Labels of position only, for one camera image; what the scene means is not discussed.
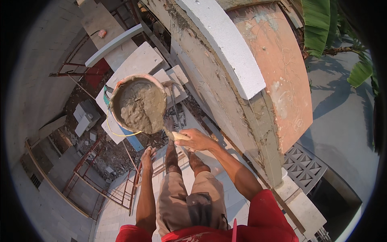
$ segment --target man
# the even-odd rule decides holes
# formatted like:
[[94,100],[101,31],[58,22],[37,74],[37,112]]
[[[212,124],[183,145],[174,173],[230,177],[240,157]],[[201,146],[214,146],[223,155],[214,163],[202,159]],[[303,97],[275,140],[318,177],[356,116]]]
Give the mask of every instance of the man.
[[[168,120],[166,127],[173,129]],[[279,209],[272,192],[263,189],[253,173],[236,160],[216,141],[197,129],[180,130],[190,140],[169,141],[161,182],[155,204],[152,188],[152,158],[156,149],[148,147],[142,155],[142,182],[137,205],[136,225],[124,225],[116,242],[151,241],[156,230],[166,241],[293,241],[298,242],[292,227]],[[189,164],[195,175],[191,195],[184,186],[178,166],[175,144],[210,151],[223,166],[236,189],[250,201],[247,226],[229,229],[224,204],[223,185],[210,173],[195,153],[188,152]]]

